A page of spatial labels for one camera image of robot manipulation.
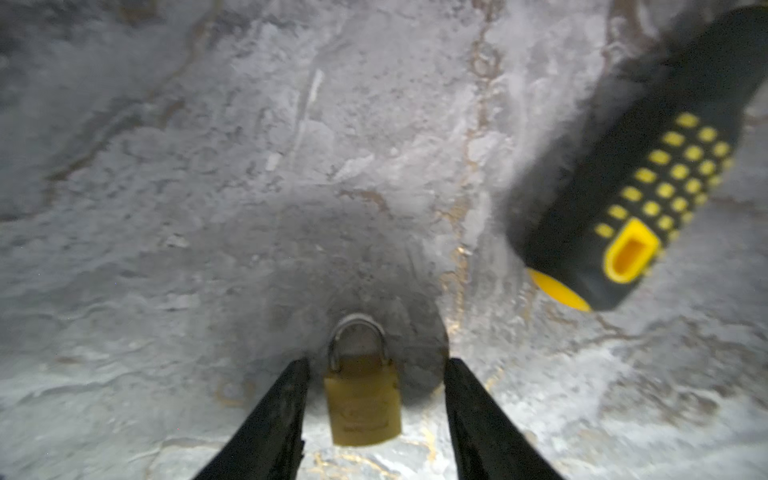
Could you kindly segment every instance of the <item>marble surface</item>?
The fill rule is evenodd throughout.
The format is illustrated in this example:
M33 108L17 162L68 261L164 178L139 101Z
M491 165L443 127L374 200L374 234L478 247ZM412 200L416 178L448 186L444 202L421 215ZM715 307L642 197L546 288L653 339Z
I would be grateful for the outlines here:
M737 4L6 0L0 474L190 478L307 355L300 478L455 478L450 350L566 478L768 478L768 91L620 309L548 300L505 239ZM404 384L367 449L319 387L350 310Z

